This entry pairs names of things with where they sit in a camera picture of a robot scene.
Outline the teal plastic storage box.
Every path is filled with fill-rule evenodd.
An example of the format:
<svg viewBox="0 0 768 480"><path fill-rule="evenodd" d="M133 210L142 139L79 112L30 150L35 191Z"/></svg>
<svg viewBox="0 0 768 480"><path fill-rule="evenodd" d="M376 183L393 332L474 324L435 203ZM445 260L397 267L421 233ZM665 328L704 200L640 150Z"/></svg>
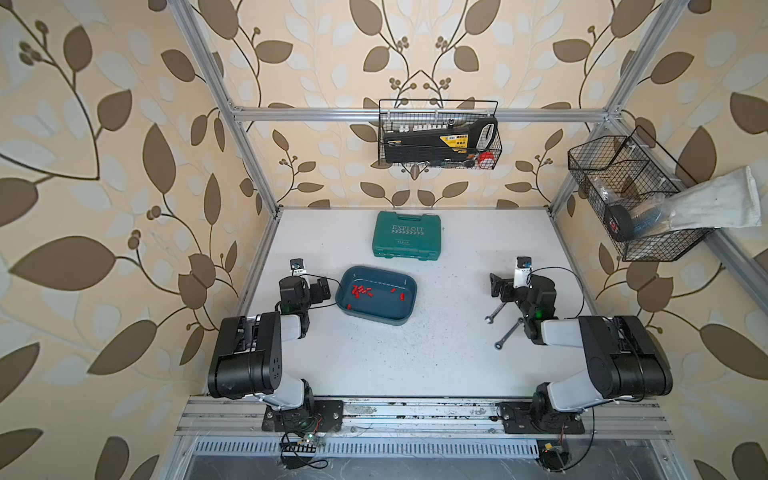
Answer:
<svg viewBox="0 0 768 480"><path fill-rule="evenodd" d="M371 287L373 297L355 299L352 295L354 285ZM392 289L404 290L406 300L400 301L391 293ZM350 267L339 281L335 302L347 315L382 324L401 326L412 315L417 293L417 283L409 275L356 265Z"/></svg>

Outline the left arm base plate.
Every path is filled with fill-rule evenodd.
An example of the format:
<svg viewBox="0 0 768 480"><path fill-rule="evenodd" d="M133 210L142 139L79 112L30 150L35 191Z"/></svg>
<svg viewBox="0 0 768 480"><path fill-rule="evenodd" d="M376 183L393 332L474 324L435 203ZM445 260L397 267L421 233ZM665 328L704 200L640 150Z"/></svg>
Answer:
<svg viewBox="0 0 768 480"><path fill-rule="evenodd" d="M299 434L339 432L343 416L341 400L306 400L301 407L290 410L274 410L268 406L261 430Z"/></svg>

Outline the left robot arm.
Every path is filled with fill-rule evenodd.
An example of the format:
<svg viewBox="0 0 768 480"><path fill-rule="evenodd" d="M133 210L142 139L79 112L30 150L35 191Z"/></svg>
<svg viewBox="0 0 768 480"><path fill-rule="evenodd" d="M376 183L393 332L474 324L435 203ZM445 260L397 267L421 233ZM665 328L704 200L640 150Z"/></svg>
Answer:
<svg viewBox="0 0 768 480"><path fill-rule="evenodd" d="M284 424L300 424L317 416L314 396L307 381L285 372L283 344L305 338L310 309L331 292L326 277L310 283L302 275L281 279L279 293L271 311L222 320L207 389L214 398L256 400Z"/></svg>

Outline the red protection sleeve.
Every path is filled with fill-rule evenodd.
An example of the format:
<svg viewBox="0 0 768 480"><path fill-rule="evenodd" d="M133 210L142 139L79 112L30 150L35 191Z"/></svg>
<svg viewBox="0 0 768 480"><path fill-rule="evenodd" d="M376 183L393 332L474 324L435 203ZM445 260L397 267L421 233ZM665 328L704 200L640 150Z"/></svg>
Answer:
<svg viewBox="0 0 768 480"><path fill-rule="evenodd" d="M373 290L371 287L366 287L364 285L354 285L352 289L352 295L355 299L362 299L373 297Z"/></svg>

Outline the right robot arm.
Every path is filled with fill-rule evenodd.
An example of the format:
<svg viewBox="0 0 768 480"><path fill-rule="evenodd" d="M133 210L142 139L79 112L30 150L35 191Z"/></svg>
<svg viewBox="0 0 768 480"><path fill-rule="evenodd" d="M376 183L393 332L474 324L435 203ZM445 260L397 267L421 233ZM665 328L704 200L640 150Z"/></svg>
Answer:
<svg viewBox="0 0 768 480"><path fill-rule="evenodd" d="M535 345L576 348L583 353L583 370L536 387L525 412L537 429L562 426L586 409L616 400L639 402L671 393L668 362L637 317L559 319L554 281L528 269L517 269L511 279L491 273L489 281L493 298L520 310L511 333L522 328Z"/></svg>

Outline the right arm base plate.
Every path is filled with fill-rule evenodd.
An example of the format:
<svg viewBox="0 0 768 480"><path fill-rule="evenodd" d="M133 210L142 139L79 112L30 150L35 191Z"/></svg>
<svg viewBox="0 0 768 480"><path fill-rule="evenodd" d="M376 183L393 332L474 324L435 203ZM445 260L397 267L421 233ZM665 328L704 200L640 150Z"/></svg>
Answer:
<svg viewBox="0 0 768 480"><path fill-rule="evenodd" d="M498 416L506 434L582 435L586 432L577 413L559 412L532 402L500 402Z"/></svg>

